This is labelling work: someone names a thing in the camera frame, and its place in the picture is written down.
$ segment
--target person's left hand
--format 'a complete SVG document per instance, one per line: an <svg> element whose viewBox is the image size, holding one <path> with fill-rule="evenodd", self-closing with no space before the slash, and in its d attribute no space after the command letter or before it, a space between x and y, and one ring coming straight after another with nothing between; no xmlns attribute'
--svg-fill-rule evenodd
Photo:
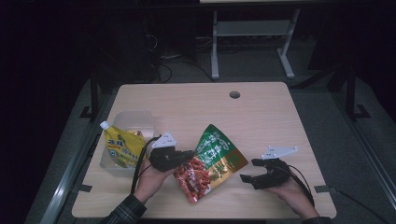
<svg viewBox="0 0 396 224"><path fill-rule="evenodd" d="M162 172L152 167L149 160L143 161L143 164L140 167L141 172L139 182L136 190L134 191L134 196L141 203L146 203L147 200L161 188L165 178L176 170L177 168Z"/></svg>

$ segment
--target hole in table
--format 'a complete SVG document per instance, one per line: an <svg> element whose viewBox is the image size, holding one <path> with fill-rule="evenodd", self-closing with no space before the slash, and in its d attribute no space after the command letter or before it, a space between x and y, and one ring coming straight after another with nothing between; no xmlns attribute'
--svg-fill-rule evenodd
<svg viewBox="0 0 396 224"><path fill-rule="evenodd" d="M233 99L238 99L241 96L241 93L239 91L231 91L230 92L230 97Z"/></svg>

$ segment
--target yellow pouch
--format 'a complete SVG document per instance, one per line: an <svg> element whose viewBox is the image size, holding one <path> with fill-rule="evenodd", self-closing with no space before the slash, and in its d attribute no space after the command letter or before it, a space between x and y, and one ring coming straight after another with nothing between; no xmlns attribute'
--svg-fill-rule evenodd
<svg viewBox="0 0 396 224"><path fill-rule="evenodd" d="M106 149L110 158L119 166L136 167L137 160L146 144L141 132L127 132L103 121L100 126L105 132Z"/></svg>

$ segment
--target sleeve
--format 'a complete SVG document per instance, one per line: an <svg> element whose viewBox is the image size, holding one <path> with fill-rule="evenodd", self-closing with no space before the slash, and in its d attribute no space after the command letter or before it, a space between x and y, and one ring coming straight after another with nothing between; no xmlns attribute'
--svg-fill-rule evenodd
<svg viewBox="0 0 396 224"><path fill-rule="evenodd" d="M329 217L312 217L304 220L302 224L332 224L332 220Z"/></svg>
<svg viewBox="0 0 396 224"><path fill-rule="evenodd" d="M108 217L104 218L100 223L102 224L122 224L136 223L137 220L143 216L146 212L146 206L143 205L133 194L128 197L117 206Z"/></svg>

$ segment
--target plaid sleeve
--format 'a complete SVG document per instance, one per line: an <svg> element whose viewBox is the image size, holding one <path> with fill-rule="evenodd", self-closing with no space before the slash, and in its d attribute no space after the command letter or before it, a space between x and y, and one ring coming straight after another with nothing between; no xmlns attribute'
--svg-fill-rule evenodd
<svg viewBox="0 0 396 224"><path fill-rule="evenodd" d="M103 219L100 223L136 223L137 220L143 216L146 211L146 206L143 205L134 195L129 195L114 209L108 217Z"/></svg>

